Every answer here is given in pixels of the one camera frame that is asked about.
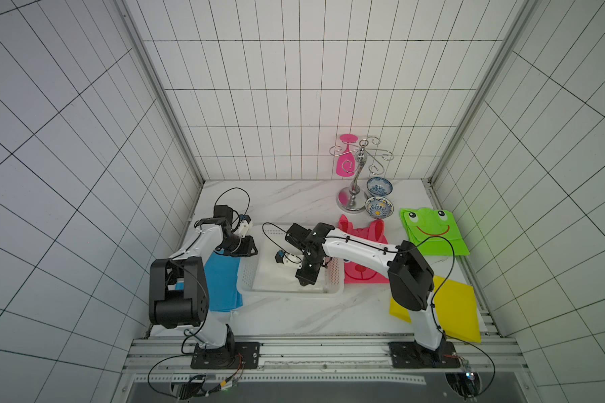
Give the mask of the blue raincoat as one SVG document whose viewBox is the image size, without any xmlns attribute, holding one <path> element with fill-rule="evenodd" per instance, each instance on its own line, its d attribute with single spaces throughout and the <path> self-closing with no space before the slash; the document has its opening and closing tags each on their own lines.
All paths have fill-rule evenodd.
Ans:
<svg viewBox="0 0 605 403">
<path fill-rule="evenodd" d="M 209 307 L 213 312 L 231 312 L 243 306 L 243 299 L 237 290 L 240 259 L 210 255 L 204 266 L 208 287 Z"/>
</svg>

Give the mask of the white plastic perforated basket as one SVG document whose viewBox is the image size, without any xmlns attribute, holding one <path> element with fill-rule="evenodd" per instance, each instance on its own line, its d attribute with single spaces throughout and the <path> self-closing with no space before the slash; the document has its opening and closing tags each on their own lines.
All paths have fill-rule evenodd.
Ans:
<svg viewBox="0 0 605 403">
<path fill-rule="evenodd" d="M 258 254 L 240 259 L 237 290 L 243 297 L 331 298 L 344 290 L 342 260 L 327 259 L 313 285 L 296 277 L 302 253 L 285 240 L 286 224 L 258 224 L 249 231 Z"/>
</svg>

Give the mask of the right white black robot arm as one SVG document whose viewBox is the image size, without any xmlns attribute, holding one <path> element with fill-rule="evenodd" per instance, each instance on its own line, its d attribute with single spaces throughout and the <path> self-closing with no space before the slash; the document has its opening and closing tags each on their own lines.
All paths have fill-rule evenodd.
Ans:
<svg viewBox="0 0 605 403">
<path fill-rule="evenodd" d="M 313 285 L 326 260 L 348 260 L 384 276 L 393 300 L 405 308 L 413 325 L 412 342 L 392 342 L 393 366 L 405 369 L 459 369 L 454 345 L 447 341 L 435 308 L 432 268 L 418 246 L 377 243 L 349 235 L 326 223 L 312 229 L 294 223 L 285 240 L 302 252 L 296 277 L 302 286 Z"/>
</svg>

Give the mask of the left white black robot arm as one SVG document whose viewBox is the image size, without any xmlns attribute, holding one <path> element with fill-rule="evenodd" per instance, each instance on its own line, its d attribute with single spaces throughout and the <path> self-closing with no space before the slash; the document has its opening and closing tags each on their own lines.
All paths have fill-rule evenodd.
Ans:
<svg viewBox="0 0 605 403">
<path fill-rule="evenodd" d="M 257 255 L 255 241 L 248 235 L 251 227 L 250 216 L 217 205 L 211 218 L 196 221 L 191 237 L 176 253 L 151 264 L 150 322 L 168 329 L 186 325 L 195 328 L 194 334 L 185 337 L 194 343 L 193 352 L 188 354 L 193 358 L 193 369 L 241 365 L 230 326 L 209 313 L 205 264 L 216 252 L 231 258 Z"/>
</svg>

